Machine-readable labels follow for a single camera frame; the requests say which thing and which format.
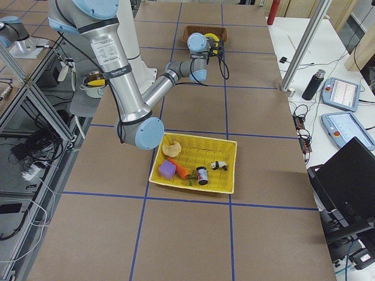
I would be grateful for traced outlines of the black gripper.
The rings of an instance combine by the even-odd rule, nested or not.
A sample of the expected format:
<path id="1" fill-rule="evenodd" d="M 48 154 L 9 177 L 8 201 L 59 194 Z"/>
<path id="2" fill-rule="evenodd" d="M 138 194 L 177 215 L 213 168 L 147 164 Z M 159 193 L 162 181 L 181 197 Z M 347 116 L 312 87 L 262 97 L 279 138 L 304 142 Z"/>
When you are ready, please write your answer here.
<path id="1" fill-rule="evenodd" d="M 224 42 L 222 40 L 215 41 L 214 39 L 209 39 L 208 42 L 210 45 L 209 56 L 223 57 Z"/>

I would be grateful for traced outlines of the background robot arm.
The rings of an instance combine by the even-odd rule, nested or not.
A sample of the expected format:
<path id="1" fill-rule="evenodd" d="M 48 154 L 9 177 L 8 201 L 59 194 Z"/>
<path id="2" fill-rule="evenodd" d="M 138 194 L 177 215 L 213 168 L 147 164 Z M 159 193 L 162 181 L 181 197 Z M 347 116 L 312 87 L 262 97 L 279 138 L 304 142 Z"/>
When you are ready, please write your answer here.
<path id="1" fill-rule="evenodd" d="M 16 59 L 37 59 L 42 51 L 17 16 L 1 18 L 1 45 Z"/>

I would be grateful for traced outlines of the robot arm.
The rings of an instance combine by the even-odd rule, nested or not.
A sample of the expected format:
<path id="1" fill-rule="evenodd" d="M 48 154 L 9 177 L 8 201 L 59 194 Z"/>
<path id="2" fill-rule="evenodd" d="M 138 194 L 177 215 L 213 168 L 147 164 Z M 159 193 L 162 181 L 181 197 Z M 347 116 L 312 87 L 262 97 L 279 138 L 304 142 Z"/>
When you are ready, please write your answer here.
<path id="1" fill-rule="evenodd" d="M 150 69 L 136 65 L 140 52 L 130 1 L 48 1 L 48 7 L 52 29 L 88 40 L 115 99 L 117 135 L 122 143 L 143 150 L 157 147 L 164 135 L 152 108 L 183 77 L 203 84 L 209 57 L 223 48 L 214 36 L 191 34 L 189 59 L 168 63 L 164 73 L 140 90 L 139 79 Z"/>

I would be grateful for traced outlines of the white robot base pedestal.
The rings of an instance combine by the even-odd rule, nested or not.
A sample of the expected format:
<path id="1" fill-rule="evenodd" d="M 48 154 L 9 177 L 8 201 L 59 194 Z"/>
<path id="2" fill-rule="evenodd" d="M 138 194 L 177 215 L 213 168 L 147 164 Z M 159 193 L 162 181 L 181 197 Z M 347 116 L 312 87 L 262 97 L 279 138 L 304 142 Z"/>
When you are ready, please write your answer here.
<path id="1" fill-rule="evenodd" d="M 132 67 L 138 88 L 143 94 L 155 82 L 157 69 L 149 68 L 141 58 L 131 1 L 119 0 L 117 18 L 120 23 L 118 35 L 121 44 Z"/>

